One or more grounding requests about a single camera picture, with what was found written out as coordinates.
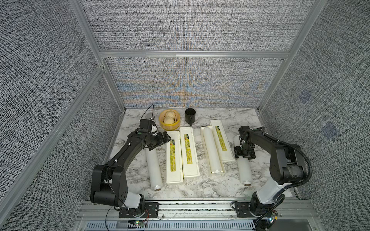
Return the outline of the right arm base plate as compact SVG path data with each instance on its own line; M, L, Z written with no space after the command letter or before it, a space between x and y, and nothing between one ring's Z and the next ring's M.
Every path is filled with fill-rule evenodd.
M238 218L260 217L266 214L275 204L260 204L259 202L232 202L231 206L235 209Z

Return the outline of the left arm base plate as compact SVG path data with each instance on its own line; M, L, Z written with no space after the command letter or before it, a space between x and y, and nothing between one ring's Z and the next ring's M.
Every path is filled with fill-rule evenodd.
M121 208L119 218L157 218L160 203L145 202L140 204L138 208Z

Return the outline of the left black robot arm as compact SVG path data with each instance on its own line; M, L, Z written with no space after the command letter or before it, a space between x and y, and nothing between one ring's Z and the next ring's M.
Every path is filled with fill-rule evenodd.
M92 172L90 201L95 204L143 210L142 196L128 190L126 171L144 148L153 150L171 140L167 132L132 132L119 152Z

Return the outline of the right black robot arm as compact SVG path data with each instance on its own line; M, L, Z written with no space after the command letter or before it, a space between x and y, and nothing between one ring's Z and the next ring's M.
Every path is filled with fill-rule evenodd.
M285 199L284 192L302 186L311 180L313 168L310 160L297 144L275 138L262 128L251 129L241 126L240 141L234 148L235 157L255 159L255 147L259 146L270 154L269 173L271 178L250 200L250 213L262 218L272 212Z

